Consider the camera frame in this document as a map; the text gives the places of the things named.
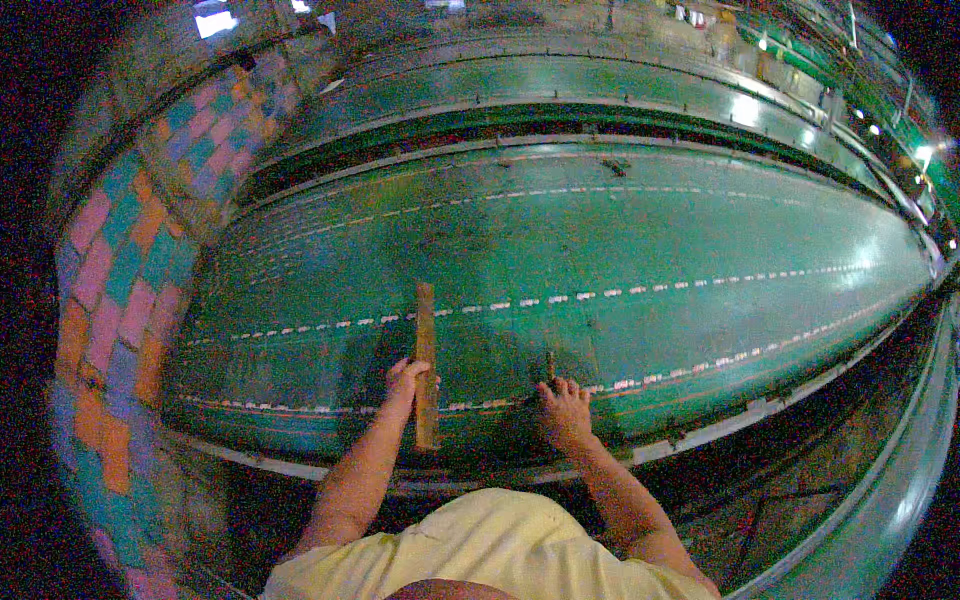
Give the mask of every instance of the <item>yellow shirt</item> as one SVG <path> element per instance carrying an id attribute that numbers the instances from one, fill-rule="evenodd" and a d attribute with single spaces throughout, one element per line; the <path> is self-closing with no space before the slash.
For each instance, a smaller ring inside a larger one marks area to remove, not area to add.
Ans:
<path id="1" fill-rule="evenodd" d="M 486 489 L 443 505 L 393 536 L 313 548 L 274 568 L 264 600 L 381 599 L 422 579 L 486 584 L 521 600 L 708 600 L 671 569 L 618 560 L 559 504 Z"/>

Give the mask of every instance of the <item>left hand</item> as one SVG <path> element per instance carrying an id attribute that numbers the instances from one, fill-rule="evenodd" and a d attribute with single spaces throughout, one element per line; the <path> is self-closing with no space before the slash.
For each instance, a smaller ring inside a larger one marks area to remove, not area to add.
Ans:
<path id="1" fill-rule="evenodd" d="M 430 369 L 430 364 L 421 360 L 404 358 L 387 371 L 387 403 L 411 408 L 417 389 L 417 375 Z"/>

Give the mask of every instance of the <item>pink tile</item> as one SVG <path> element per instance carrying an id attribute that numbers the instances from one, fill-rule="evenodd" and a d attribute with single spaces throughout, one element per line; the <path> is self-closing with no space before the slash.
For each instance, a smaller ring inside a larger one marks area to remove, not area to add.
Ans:
<path id="1" fill-rule="evenodd" d="M 127 299 L 127 310 L 120 320 L 120 337 L 130 342 L 134 348 L 140 348 L 143 341 L 143 329 L 150 319 L 150 311 L 154 308 L 156 294 L 150 284 L 138 279 L 133 284 L 130 297 Z"/>
<path id="2" fill-rule="evenodd" d="M 222 116 L 220 120 L 210 128 L 210 137 L 213 138 L 214 145 L 219 146 L 223 144 L 224 140 L 227 139 L 227 136 L 230 135 L 230 132 L 232 132 L 235 127 L 236 122 L 233 121 L 233 117 L 228 114 Z"/>
<path id="3" fill-rule="evenodd" d="M 127 592 L 136 600 L 153 600 L 150 597 L 149 577 L 142 568 L 127 568 Z"/>
<path id="4" fill-rule="evenodd" d="M 210 160 L 208 160 L 206 164 L 209 165 L 210 170 L 213 171 L 214 175 L 219 177 L 232 160 L 233 150 L 230 148 L 229 144 L 224 144 L 220 148 L 217 148 L 215 151 L 213 151 L 213 155 L 210 156 Z"/>
<path id="5" fill-rule="evenodd" d="M 233 157 L 233 162 L 230 163 L 230 170 L 236 175 L 243 175 L 247 172 L 247 167 L 250 166 L 252 160 L 253 156 L 249 150 L 241 150 L 237 153 L 237 156 Z"/>
<path id="6" fill-rule="evenodd" d="M 197 110 L 205 107 L 217 97 L 218 93 L 216 84 L 206 85 L 200 88 L 200 91 L 193 95 L 193 106 L 197 107 Z"/>
<path id="7" fill-rule="evenodd" d="M 156 297 L 154 314 L 150 318 L 150 331 L 161 343 L 167 342 L 167 336 L 175 324 L 178 300 L 180 288 L 175 285 L 167 285 Z"/>
<path id="8" fill-rule="evenodd" d="M 198 112 L 192 119 L 190 119 L 190 137 L 197 139 L 203 135 L 210 126 L 213 125 L 213 120 L 217 117 L 216 113 L 213 112 L 213 108 L 207 107 Z"/>
<path id="9" fill-rule="evenodd" d="M 102 235 L 98 235 L 90 243 L 90 250 L 86 253 L 86 259 L 72 288 L 74 297 L 87 310 L 93 309 L 97 298 L 104 291 L 104 283 L 107 282 L 112 264 L 110 246 Z"/>
<path id="10" fill-rule="evenodd" d="M 108 566 L 113 568 L 120 566 L 120 562 L 117 560 L 116 550 L 113 548 L 113 540 L 110 539 L 106 531 L 99 527 L 94 528 L 93 543 L 97 546 L 100 558 L 103 559 Z"/>
<path id="11" fill-rule="evenodd" d="M 120 307 L 106 294 L 100 298 L 100 305 L 93 313 L 90 328 L 90 344 L 86 347 L 86 360 L 101 372 L 107 372 L 110 352 L 117 337 L 120 324 Z"/>
<path id="12" fill-rule="evenodd" d="M 90 193 L 90 199 L 87 201 L 77 220 L 70 227 L 70 241 L 77 247 L 81 253 L 86 250 L 97 231 L 104 225 L 107 215 L 110 212 L 110 200 L 107 194 L 99 187 Z"/>

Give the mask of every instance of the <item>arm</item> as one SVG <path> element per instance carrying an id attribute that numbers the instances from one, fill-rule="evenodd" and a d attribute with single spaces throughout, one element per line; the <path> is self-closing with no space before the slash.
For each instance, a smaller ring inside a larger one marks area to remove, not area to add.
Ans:
<path id="1" fill-rule="evenodd" d="M 690 577 L 720 598 L 716 585 L 693 563 L 657 500 L 592 434 L 589 393 L 572 379 L 558 378 L 555 386 L 556 394 L 544 383 L 538 386 L 544 426 L 552 445 L 580 471 L 611 544 L 631 558 Z"/>
<path id="2" fill-rule="evenodd" d="M 387 373 L 387 399 L 373 424 L 320 484 L 310 522 L 300 541 L 280 561 L 317 546 L 363 538 L 380 510 L 394 472 L 403 427 L 413 408 L 414 379 L 429 365 L 403 359 Z"/>

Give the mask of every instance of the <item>wooden stick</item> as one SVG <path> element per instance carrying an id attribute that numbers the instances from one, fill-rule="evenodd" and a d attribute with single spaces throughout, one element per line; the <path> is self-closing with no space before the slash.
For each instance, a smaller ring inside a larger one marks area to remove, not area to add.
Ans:
<path id="1" fill-rule="evenodd" d="M 436 450 L 437 402 L 437 330 L 433 323 L 433 285 L 417 283 L 417 360 L 430 363 L 430 369 L 417 376 L 417 450 Z"/>

